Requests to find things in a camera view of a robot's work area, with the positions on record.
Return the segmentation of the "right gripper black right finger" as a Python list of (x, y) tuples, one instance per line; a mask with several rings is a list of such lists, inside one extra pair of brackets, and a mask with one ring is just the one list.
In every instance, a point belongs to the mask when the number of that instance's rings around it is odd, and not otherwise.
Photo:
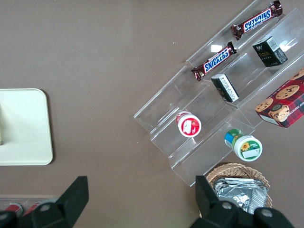
[(196, 203), (202, 214), (192, 228), (293, 228), (276, 209), (257, 208), (249, 214), (231, 202), (220, 201), (205, 176), (196, 176)]

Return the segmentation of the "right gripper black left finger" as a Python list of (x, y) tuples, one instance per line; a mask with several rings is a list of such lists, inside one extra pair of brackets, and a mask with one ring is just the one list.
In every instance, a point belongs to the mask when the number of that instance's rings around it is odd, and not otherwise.
[(79, 176), (56, 200), (38, 204), (26, 215), (0, 212), (2, 228), (72, 228), (89, 201), (88, 178)]

